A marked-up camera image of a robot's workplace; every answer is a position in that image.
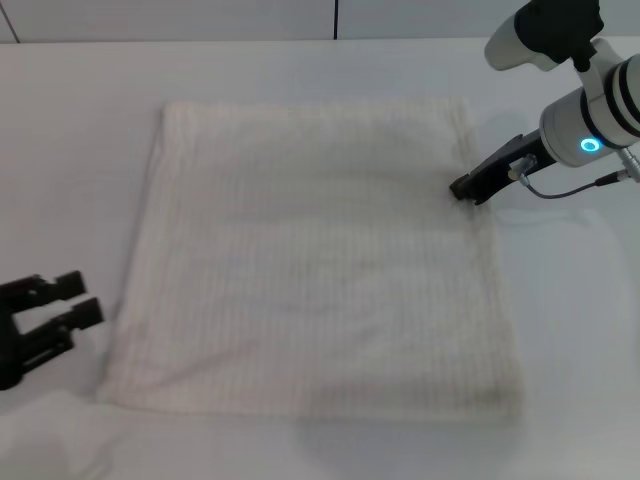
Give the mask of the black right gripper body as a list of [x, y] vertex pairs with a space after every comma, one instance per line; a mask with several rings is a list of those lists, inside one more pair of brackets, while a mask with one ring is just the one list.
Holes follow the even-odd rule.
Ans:
[[467, 199], [490, 199], [513, 183], [509, 171], [516, 162], [533, 155], [536, 165], [530, 173], [553, 165], [556, 160], [546, 150], [539, 130], [517, 135], [485, 159], [466, 178]]

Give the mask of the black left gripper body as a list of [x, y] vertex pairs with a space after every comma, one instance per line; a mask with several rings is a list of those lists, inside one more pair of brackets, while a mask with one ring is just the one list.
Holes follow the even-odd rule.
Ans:
[[21, 333], [15, 317], [18, 313], [45, 306], [51, 282], [38, 275], [1, 285], [1, 390], [17, 386], [23, 377], [44, 363], [74, 347], [64, 316]]

